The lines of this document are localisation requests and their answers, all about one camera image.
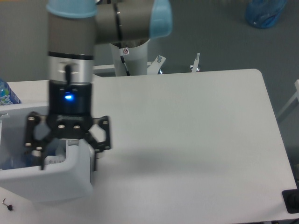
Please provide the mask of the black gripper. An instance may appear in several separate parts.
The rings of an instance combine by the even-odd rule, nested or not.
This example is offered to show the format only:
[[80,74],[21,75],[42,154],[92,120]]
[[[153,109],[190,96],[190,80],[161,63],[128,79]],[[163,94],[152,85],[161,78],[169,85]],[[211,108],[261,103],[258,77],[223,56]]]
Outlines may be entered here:
[[[91,117],[92,84],[75,83],[74,64],[66,64],[63,80],[49,81],[48,116],[30,112],[26,118],[25,147],[37,151],[40,169],[45,169],[46,147],[58,139],[82,139],[93,149],[93,171],[97,171],[97,159],[101,153],[112,148],[110,117]],[[46,119],[50,131],[40,140],[35,128]]]

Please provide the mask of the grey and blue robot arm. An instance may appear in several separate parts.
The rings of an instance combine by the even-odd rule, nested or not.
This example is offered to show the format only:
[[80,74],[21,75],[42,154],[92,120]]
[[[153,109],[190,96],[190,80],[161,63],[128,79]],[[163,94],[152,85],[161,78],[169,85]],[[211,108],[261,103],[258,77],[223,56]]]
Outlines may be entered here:
[[49,108],[27,115],[24,138],[41,170],[54,139],[85,140],[96,154],[112,147],[110,118],[92,117],[95,45],[165,37],[173,27],[167,0],[50,0],[46,8]]

